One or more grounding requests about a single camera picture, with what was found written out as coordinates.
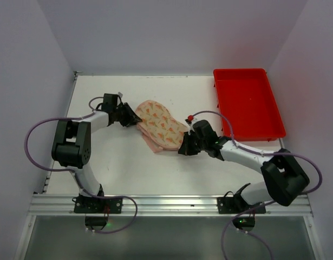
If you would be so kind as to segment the floral mesh laundry bag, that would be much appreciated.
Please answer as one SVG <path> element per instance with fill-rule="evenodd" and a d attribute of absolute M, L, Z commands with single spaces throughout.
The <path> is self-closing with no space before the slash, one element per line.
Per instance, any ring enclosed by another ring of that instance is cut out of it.
<path fill-rule="evenodd" d="M 137 128 L 154 153 L 163 150 L 177 151 L 180 148 L 188 127 L 172 117 L 164 105 L 147 100 L 138 105 L 135 113 L 142 120 Z"/>

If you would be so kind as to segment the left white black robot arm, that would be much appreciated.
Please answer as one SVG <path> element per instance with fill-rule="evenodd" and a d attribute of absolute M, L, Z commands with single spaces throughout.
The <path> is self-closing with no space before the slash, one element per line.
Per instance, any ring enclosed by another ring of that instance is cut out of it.
<path fill-rule="evenodd" d="M 51 150 L 52 159 L 73 176 L 79 194 L 85 197 L 104 196 L 102 185 L 90 166 L 92 134 L 115 122 L 131 127 L 142 122 L 119 94 L 104 94 L 92 113 L 80 119 L 59 119 Z"/>

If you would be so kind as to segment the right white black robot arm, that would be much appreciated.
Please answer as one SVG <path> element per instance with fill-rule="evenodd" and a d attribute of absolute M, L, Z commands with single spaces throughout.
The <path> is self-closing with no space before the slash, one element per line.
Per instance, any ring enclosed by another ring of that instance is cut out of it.
<path fill-rule="evenodd" d="M 286 149 L 263 151 L 242 145 L 228 136 L 218 136 L 206 120 L 188 120 L 179 154 L 193 156 L 204 151 L 210 157 L 247 167 L 260 173 L 263 181 L 245 184 L 234 195 L 239 211 L 270 200 L 289 206 L 309 185 L 310 179 Z"/>

